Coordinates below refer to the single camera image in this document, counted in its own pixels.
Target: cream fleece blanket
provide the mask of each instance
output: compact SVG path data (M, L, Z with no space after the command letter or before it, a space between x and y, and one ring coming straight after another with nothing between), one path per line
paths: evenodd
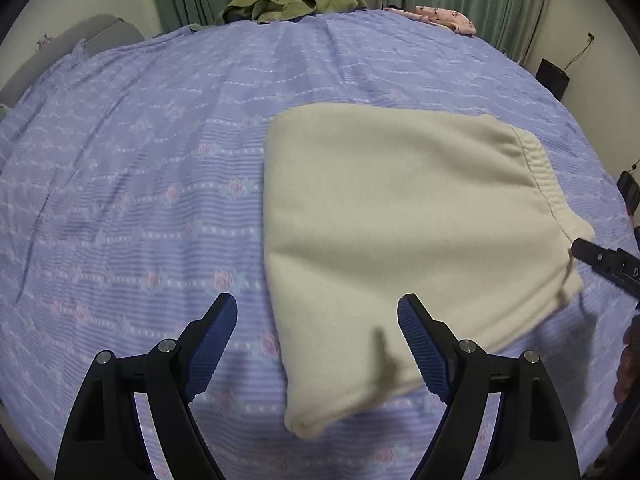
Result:
M582 286L573 213L530 132L490 116L317 104L271 123L264 262L287 373L286 427L422 385L398 327L414 292L460 339L497 351Z

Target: black metal bracket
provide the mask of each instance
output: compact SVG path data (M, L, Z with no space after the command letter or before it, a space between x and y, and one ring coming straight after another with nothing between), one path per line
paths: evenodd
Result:
M582 238L571 245L572 255L627 294L640 300L640 260L625 250L612 251Z
M146 394L174 480L224 480L188 403L203 392L236 325L236 301L220 294L177 340L149 353L96 355L62 437L56 480L155 480L133 394Z
M489 393L501 396L482 480L580 478L569 425L535 352L514 359L487 354L470 340L458 341L415 294L400 300L398 319L425 384L447 404L412 480L463 477Z
M174 480L225 480L188 403L209 384L236 319L234 298L221 294L177 340L162 340L133 357L97 354L69 415L56 480L155 480L135 392L148 397ZM463 477L491 392L501 392L502 399L483 479L579 478L562 407L534 352L511 359L459 342L413 294L400 301L398 319L425 383L448 405L412 480Z

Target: pink rose print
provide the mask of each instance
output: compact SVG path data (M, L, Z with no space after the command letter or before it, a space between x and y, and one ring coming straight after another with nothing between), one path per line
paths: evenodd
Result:
M60 300L53 300L51 302L51 311L56 316L60 316L62 314L62 302Z
M202 156L210 155L213 151L213 144L207 142L206 140L201 140L200 145L198 146L198 153Z
M188 237L193 236L193 232L196 229L196 225L194 224L194 222L189 222L186 227L184 228L184 234L186 234Z
M121 214L126 213L131 208L131 195L129 193L125 193L122 198L118 201L118 209Z
M79 267L71 267L71 269L69 269L69 278L72 282L77 283L80 281L81 273L82 272Z
M176 198L178 198L178 195L180 195L180 191L178 190L177 186L169 186L166 189L166 193L165 193L167 199L172 202L173 200L175 200Z
M146 283L149 288L157 288L160 285L160 275L155 271L149 272L146 276Z
M264 334L260 338L260 343L262 345L262 353L271 359L277 359L280 357L280 343L271 333Z
M86 323L89 320L89 310L83 304L76 305L76 320L78 323Z
M480 431L478 431L478 442L481 444L485 442L489 438L489 431L485 426L480 427Z
M228 184L229 192L232 195L242 195L246 191L246 184L242 178L232 178Z
M234 277L227 270L214 270L211 275L211 283L218 292L231 292L234 286Z
M392 465L396 463L396 450L392 447L383 447L376 452L374 461L381 465Z
M180 107L178 105L173 105L167 110L166 116L169 119L175 121L176 119L180 119L182 117L183 113L184 113L184 111L182 110L182 107Z
M154 464L154 472L159 478L169 478L169 468L163 464Z
M228 412L236 403L236 396L231 390L224 390L222 392L213 393L214 404L220 407L221 410Z
M284 453L275 453L269 457L269 464L277 471L286 471L291 465L291 459Z

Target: floral pattern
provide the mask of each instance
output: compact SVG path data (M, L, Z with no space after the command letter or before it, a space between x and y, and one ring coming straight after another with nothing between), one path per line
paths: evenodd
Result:
M234 288L234 276L228 270L214 270L211 283L218 292L231 292Z
M246 183L242 178L232 178L227 184L228 193L232 196L241 196L246 192Z
M260 347L262 348L262 354L267 356L269 359L279 359L280 343L272 333L269 332L262 335L260 338Z
M269 465L276 471L285 472L291 466L291 458L286 453L279 451L274 452L269 457Z
M244 126L255 126L257 124L257 118L254 116L249 116L249 117L245 117L242 120L242 124L244 124Z
M217 145L210 140L201 140L198 145L198 154L200 156L213 156L220 152Z
M191 220L184 226L184 235L187 238L195 238L202 229L202 222Z
M240 412L238 398L231 390L217 390L207 395L213 400L213 404L225 412Z
M160 273L155 270L150 271L146 275L146 284L149 288L158 288L160 286Z
M76 305L75 318L78 323L86 323L89 321L89 309L81 303Z
M174 202L180 196L180 190L178 189L178 186L171 185L166 189L164 195L168 202Z
M62 314L62 301L55 299L51 302L51 311L56 315L60 316Z
M376 451L373 461L381 466L392 466L396 463L396 450L393 447L383 447Z
M184 114L184 108L179 105L171 105L166 111L166 117L171 121L177 121Z

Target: bed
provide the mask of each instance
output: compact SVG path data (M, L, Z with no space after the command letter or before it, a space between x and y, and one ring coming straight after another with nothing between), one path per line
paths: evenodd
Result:
M0 398L50 468L98 351L147 352L231 292L238 325L192 404L223 473L410 478L444 411L425 388L313 440L283 425L286 377L262 264L264 138L275 114L312 102L489 113L529 130L596 242L637 251L615 182L570 113L478 38L362 10L184 27L91 58L76 46L0 123ZM542 356L584 469L606 444L635 303L578 270L583 292L503 353ZM481 468L496 400L467 478ZM169 478L138 404L156 475Z

